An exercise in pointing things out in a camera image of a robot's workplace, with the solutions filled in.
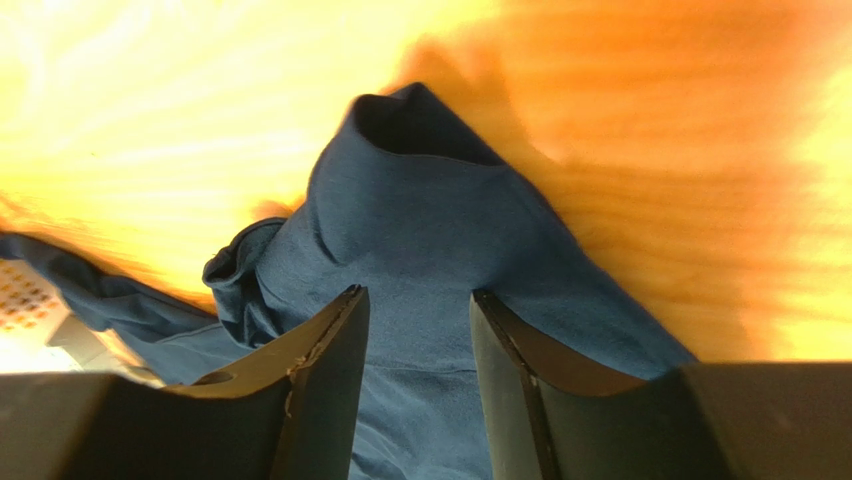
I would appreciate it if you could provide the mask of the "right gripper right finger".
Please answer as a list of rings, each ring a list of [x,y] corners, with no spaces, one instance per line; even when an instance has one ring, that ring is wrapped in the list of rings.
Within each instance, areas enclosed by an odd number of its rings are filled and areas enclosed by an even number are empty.
[[[644,381],[495,295],[470,322],[498,479],[847,479],[849,363],[698,363]]]

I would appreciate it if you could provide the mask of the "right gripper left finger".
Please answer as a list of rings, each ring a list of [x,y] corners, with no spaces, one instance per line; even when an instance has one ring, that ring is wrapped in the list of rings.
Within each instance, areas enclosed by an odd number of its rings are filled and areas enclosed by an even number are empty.
[[[107,373],[5,375],[5,479],[344,479],[369,330],[351,286],[191,385]]]

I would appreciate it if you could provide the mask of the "navy blue t shirt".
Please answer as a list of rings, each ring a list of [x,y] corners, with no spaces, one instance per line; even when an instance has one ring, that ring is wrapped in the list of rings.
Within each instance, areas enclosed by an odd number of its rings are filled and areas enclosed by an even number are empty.
[[[209,315],[23,234],[1,238],[90,328],[189,384],[365,286],[370,326],[353,479],[489,479],[469,303],[494,293],[534,327],[641,379],[691,353],[582,251],[543,196],[426,86],[357,98],[304,204],[205,266]]]

